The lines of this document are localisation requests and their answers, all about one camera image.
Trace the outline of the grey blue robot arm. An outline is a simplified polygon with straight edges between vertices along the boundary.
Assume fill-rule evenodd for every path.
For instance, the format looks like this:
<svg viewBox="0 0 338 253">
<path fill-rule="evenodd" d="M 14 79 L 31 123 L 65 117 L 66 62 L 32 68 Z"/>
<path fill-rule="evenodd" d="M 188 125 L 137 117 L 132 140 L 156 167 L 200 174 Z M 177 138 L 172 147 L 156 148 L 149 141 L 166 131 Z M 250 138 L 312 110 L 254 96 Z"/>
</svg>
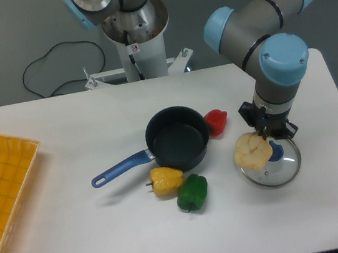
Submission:
<svg viewBox="0 0 338 253">
<path fill-rule="evenodd" d="M 249 0 L 239 11 L 217 9 L 207 20 L 203 37 L 256 84 L 252 102 L 239 114 L 259 135 L 289 139 L 297 126 L 288 114 L 306 73 L 308 47 L 298 36 L 281 31 L 313 0 Z M 69 12 L 87 30 L 100 26 L 118 49 L 128 81 L 166 76 L 163 31 L 168 13 L 161 0 L 64 0 Z"/>
</svg>

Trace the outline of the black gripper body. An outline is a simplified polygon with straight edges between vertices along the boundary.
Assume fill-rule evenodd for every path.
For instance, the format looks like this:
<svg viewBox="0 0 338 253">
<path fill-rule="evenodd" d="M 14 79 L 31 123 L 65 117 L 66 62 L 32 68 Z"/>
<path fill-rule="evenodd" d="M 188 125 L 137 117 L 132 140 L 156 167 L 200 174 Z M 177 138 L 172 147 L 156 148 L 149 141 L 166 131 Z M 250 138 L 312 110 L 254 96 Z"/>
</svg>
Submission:
<svg viewBox="0 0 338 253">
<path fill-rule="evenodd" d="M 239 114 L 245 122 L 255 129 L 258 126 L 266 127 L 267 136 L 274 130 L 283 130 L 284 139 L 294 138 L 298 126 L 288 120 L 290 109 L 282 113 L 269 113 L 266 107 L 257 107 L 254 102 L 243 102 Z"/>
</svg>

